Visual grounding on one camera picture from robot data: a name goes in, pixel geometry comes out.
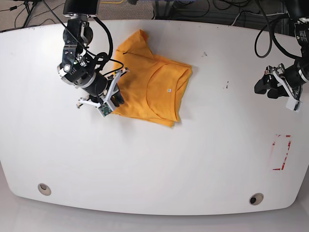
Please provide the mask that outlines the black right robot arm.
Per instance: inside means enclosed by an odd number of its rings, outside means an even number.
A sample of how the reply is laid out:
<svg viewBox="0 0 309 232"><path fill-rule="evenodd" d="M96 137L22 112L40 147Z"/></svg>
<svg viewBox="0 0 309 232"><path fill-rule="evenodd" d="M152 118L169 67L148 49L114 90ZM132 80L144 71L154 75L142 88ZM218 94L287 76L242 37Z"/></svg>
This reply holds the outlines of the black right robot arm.
<svg viewBox="0 0 309 232"><path fill-rule="evenodd" d="M98 0L65 1L63 15L68 17L68 22L63 31L65 45L62 62L57 71L63 82L87 92L86 97L78 100L77 107L92 105L102 116L107 116L124 103L117 82L128 69L118 62L119 68L101 74L106 63L112 61L113 42L111 33L97 17L99 4ZM93 40L93 31L88 22L90 18L107 34L107 53L95 55L88 50Z"/></svg>

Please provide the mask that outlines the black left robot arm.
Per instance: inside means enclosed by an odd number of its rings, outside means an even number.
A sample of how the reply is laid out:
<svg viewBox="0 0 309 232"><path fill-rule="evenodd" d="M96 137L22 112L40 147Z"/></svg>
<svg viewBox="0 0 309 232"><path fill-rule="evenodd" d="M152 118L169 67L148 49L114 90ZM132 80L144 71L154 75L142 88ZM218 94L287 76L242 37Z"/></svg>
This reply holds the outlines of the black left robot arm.
<svg viewBox="0 0 309 232"><path fill-rule="evenodd" d="M267 66L263 77L255 84L256 94L267 94L270 99L287 97L286 108L299 112L302 94L302 86L309 82L309 2L307 0L285 0L287 13L281 14L273 21L269 21L260 2L255 2L260 9L269 33L269 48L265 55L254 52L257 57L265 58L269 55L272 44L287 57L294 60L292 66L285 68L281 63L277 67ZM274 28L282 19L290 19L294 22L295 38L301 47L301 56L287 52L275 37Z"/></svg>

